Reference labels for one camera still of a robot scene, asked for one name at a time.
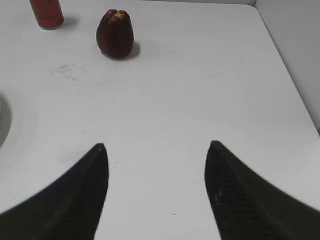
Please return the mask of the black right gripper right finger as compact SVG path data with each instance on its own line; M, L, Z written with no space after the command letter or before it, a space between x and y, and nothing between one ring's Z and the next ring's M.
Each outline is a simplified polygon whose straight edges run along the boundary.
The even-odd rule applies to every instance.
M320 212L280 190L220 141L210 143L206 192L223 240L318 240Z

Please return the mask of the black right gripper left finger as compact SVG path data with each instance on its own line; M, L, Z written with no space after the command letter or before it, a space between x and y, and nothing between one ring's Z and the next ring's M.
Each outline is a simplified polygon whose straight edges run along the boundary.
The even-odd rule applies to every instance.
M53 183L1 213L2 240L92 240L109 182L107 150L94 145Z

